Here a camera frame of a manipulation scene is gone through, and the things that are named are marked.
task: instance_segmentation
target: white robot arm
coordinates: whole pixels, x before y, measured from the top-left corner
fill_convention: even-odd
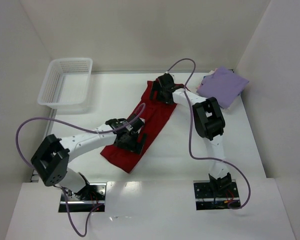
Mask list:
[[[165,73],[153,82],[150,98],[166,104],[181,104],[189,108],[185,92],[192,106],[195,129],[204,139],[208,155],[225,159],[222,136],[225,120],[214,97],[198,96],[184,89],[182,84],[175,84],[174,76]],[[210,162],[209,178],[213,190],[218,192],[227,188],[232,181],[227,165],[215,160],[210,160]]]
[[[177,89],[172,93],[173,102],[176,104],[181,104],[185,106],[186,108],[189,108],[188,101],[185,96],[185,92],[187,96],[190,99],[191,105],[195,104],[201,104],[205,102],[207,99],[202,96],[198,96],[194,94],[193,92],[190,92],[188,90],[184,90],[183,88]],[[213,137],[212,140],[208,140],[207,138],[203,139],[207,148],[208,156],[213,156],[218,159],[225,159],[225,152],[224,152],[224,145],[223,145],[223,136],[217,135]],[[224,178],[229,173],[229,169],[227,165],[220,161],[214,161],[210,160],[210,168],[209,168],[209,174],[215,178]]]
[[[136,115],[132,114],[128,119],[111,119],[94,129],[95,133],[86,132],[63,138],[57,138],[54,134],[49,135],[31,158],[31,163],[44,185],[49,187],[59,184],[85,200],[93,188],[81,173],[68,168],[68,163],[82,154],[108,145],[140,154],[147,137],[143,134],[138,141],[145,120],[138,118],[129,124],[135,117]]]

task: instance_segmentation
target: purple cloth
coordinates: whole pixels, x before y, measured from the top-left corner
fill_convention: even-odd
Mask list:
[[[206,76],[196,92],[205,98],[215,97],[219,105],[227,109],[248,83],[247,79],[222,66]]]

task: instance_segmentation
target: red cloth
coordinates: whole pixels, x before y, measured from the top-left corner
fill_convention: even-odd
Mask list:
[[[100,153],[110,163],[121,168],[127,173],[130,173],[137,165],[152,142],[156,139],[161,129],[166,125],[171,114],[177,106],[177,104],[170,105],[163,102],[150,100],[152,84],[153,81],[147,82],[147,88],[141,97],[141,101],[133,111],[134,113],[141,103],[145,103],[145,110],[140,116],[140,118],[145,119],[145,125],[140,132],[139,141],[141,140],[143,134],[147,134],[142,153],[136,154],[113,145],[106,146]]]

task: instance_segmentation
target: black mounting plate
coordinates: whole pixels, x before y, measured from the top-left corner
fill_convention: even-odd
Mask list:
[[[91,211],[91,209],[97,204],[97,202],[100,205],[94,212],[104,212],[105,211],[105,200],[106,200],[106,183],[90,183],[90,186],[94,188],[94,192],[96,193],[97,201],[95,200],[95,196],[92,196],[93,201],[91,200],[80,200],[78,197],[76,197],[75,194],[73,194],[71,191],[68,191],[68,205],[69,210],[71,213],[88,213]],[[60,197],[60,204],[59,204],[59,213],[66,213],[66,202],[65,202],[65,196],[63,192],[61,193]]]
[[[209,181],[195,181],[193,183],[194,195],[195,195],[195,205],[196,210],[221,210],[221,209],[229,209],[228,203],[225,201],[231,198],[231,193],[233,194],[233,199],[238,201],[233,201],[231,203],[231,207],[238,208],[241,206],[239,192],[237,188],[237,183],[232,181],[231,185],[229,186],[228,190],[231,191],[224,191],[219,193],[215,196],[214,200],[214,193],[211,190],[211,185]]]

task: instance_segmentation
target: white plastic basket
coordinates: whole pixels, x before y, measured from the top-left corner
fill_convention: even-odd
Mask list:
[[[50,62],[38,104],[52,109],[84,109],[92,69],[90,58],[61,58]]]

